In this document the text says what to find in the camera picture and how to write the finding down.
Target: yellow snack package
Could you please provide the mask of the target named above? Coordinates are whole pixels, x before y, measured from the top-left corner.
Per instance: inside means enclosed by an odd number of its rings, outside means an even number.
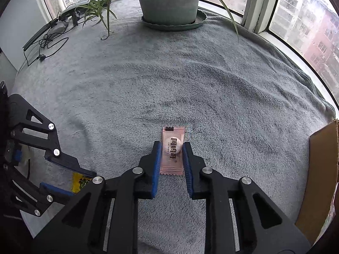
[[[85,177],[79,173],[73,173],[72,192],[78,193],[90,180],[90,177]]]

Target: window frame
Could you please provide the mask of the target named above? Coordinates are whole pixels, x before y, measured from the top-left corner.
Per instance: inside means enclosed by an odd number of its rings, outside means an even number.
[[[321,42],[321,41],[318,44],[318,48],[321,50],[322,53],[325,53],[327,51],[326,45],[323,42]]]
[[[312,54],[312,56],[310,57],[310,60],[314,63],[314,64],[318,64],[320,61],[320,58],[318,56],[316,56],[314,53]]]
[[[325,31],[324,31],[324,34],[325,36],[328,38],[328,40],[332,41],[333,37],[334,37],[334,33],[332,30],[330,30],[329,28],[327,28]]]

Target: silver screw head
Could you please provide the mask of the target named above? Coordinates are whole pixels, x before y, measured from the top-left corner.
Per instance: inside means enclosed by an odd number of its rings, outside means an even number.
[[[243,184],[251,184],[252,180],[251,180],[249,177],[243,177],[243,178],[241,179],[241,182],[242,182]]]
[[[92,181],[93,181],[94,184],[100,184],[100,183],[102,183],[102,177],[100,177],[100,176],[94,177],[92,179]]]
[[[51,195],[47,195],[47,200],[51,203],[53,201],[53,197]]]
[[[132,171],[134,174],[141,174],[143,169],[141,167],[135,167]]]
[[[60,156],[60,151],[59,151],[59,149],[54,149],[53,154],[54,154],[55,156]]]
[[[204,167],[202,168],[202,172],[205,174],[211,174],[213,172],[213,169],[210,167]]]

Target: plant leaf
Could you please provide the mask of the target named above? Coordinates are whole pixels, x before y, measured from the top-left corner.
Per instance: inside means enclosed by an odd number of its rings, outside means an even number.
[[[107,34],[108,36],[105,39],[101,39],[101,40],[106,40],[109,36],[110,36],[110,5],[111,5],[111,0],[107,1]]]
[[[94,27],[95,25],[99,24],[100,22],[101,22],[101,19],[97,23],[95,23],[92,27]]]
[[[112,13],[112,15],[114,16],[114,18],[117,19],[117,17],[116,17],[115,14],[113,13],[113,11],[111,11],[110,9],[109,9],[109,11],[110,11],[110,13]]]
[[[228,7],[226,6],[226,4],[224,3],[224,1],[223,1],[223,0],[219,0],[219,1],[220,1],[221,4],[223,5],[223,7],[226,9],[228,15],[230,16],[230,18],[231,18],[231,20],[232,20],[232,22],[233,22],[235,31],[236,31],[237,36],[238,36],[238,42],[239,42],[239,33],[238,33],[237,23],[234,21],[233,16],[232,16],[230,10],[228,9]]]
[[[92,20],[93,18],[94,18],[95,16],[88,16],[88,18],[87,19],[85,19],[85,21],[84,21],[84,23],[82,24],[82,27],[84,27],[84,25],[86,24],[86,22],[88,21],[88,20]]]
[[[91,8],[91,7],[88,5],[80,5],[80,6],[77,6],[77,8]]]
[[[107,27],[107,25],[106,25],[106,23],[105,23],[105,21],[104,21],[104,18],[103,18],[103,16],[102,16],[102,14],[100,13],[100,20],[103,22],[103,24],[105,25],[105,28],[107,29],[107,31],[109,31],[108,30],[108,27]]]

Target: cardboard box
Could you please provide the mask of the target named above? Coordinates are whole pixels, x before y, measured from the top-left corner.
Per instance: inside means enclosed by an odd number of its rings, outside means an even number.
[[[338,182],[338,120],[310,136],[310,164],[304,200],[296,226],[311,244],[315,243],[330,212]],[[334,198],[339,215],[339,190]]]

